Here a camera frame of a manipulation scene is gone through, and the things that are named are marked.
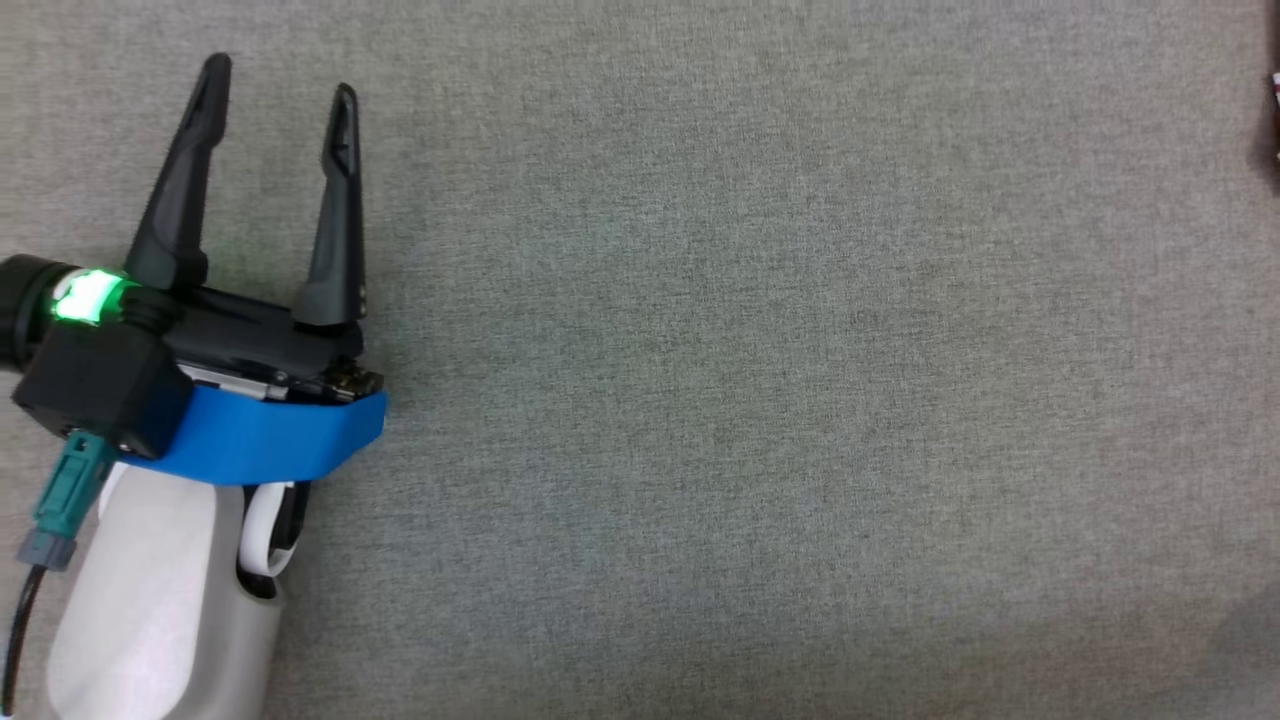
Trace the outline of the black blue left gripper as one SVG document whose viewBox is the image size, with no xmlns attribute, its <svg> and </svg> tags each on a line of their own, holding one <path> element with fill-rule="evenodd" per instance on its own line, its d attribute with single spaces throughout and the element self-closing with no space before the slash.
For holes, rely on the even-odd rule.
<svg viewBox="0 0 1280 720">
<path fill-rule="evenodd" d="M 232 59 L 210 55 L 175 131 L 127 275 L 31 255 L 3 263 L 3 369 L 15 404 L 59 437 L 212 486 L 307 483 L 374 442 L 388 397 L 360 365 L 367 311 L 358 97 L 339 83 L 305 283 L 288 307 L 200 287 L 212 150 Z"/>
</svg>

